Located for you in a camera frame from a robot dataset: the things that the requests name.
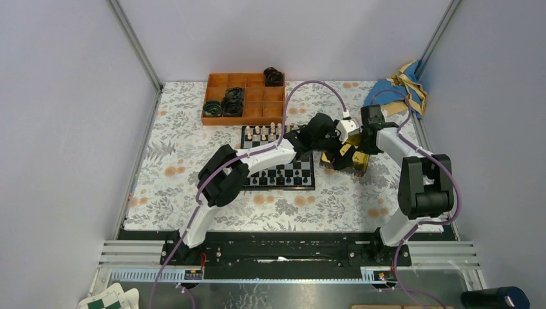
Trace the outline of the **gold tin of black pieces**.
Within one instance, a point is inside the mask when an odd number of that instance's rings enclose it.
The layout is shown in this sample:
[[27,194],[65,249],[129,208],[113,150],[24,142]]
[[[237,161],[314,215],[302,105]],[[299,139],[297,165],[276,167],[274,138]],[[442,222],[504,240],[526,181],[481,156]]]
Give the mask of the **gold tin of black pieces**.
[[349,136],[338,152],[322,152],[319,165],[327,170],[363,177],[370,156],[361,151],[360,143],[360,133]]

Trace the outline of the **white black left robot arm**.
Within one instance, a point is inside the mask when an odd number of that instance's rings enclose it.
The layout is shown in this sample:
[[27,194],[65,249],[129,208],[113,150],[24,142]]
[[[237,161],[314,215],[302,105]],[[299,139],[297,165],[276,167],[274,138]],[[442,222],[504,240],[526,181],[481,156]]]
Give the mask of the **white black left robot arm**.
[[324,113],[317,113],[303,128],[287,131],[282,126],[277,139],[253,148],[235,150],[229,145],[221,146],[198,173],[196,206],[185,226],[179,229],[173,248],[165,250],[164,264],[172,259],[183,265],[198,260],[198,247],[204,242],[216,213],[238,197],[250,175],[291,164],[313,151],[338,155],[347,139],[359,130],[347,112],[343,116],[342,120],[332,120]]

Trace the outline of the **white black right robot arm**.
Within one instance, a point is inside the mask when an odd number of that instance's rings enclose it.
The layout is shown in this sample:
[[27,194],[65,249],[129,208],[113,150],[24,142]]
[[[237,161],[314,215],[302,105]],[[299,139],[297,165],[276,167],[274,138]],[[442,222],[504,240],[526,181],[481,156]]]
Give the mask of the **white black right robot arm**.
[[436,225],[435,218],[452,210],[455,198],[451,160],[423,150],[402,135],[402,127],[387,122],[380,106],[361,108],[361,149],[369,155],[386,153],[400,166],[397,201],[399,209],[381,226],[379,241],[369,248],[370,259],[385,265],[395,256],[394,246],[411,230],[424,223]]

